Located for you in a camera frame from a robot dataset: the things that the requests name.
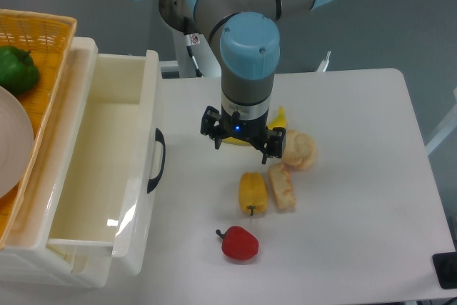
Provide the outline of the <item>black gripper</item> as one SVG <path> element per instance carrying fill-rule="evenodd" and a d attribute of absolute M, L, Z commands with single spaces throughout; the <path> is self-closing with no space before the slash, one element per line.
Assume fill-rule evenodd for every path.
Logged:
<path fill-rule="evenodd" d="M 208 136 L 215 149 L 219 149 L 224 139 L 235 138 L 248 142 L 262 154 L 262 164 L 270 158 L 281 159 L 286 147 L 286 129 L 284 127 L 267 127 L 269 110 L 256 119 L 244 120 L 241 117 L 229 116 L 224 110 L 220 112 L 207 106 L 201 119 L 200 133 Z"/>

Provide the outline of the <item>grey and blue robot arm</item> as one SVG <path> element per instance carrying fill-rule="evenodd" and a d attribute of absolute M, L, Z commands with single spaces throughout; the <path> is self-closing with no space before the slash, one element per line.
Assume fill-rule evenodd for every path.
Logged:
<path fill-rule="evenodd" d="M 208 107 L 201 133 L 220 146 L 245 141 L 265 159 L 281 158 L 286 130 L 268 128 L 267 116 L 281 48 L 277 22 L 296 10 L 333 0 L 184 0 L 221 67 L 221 108 Z"/>

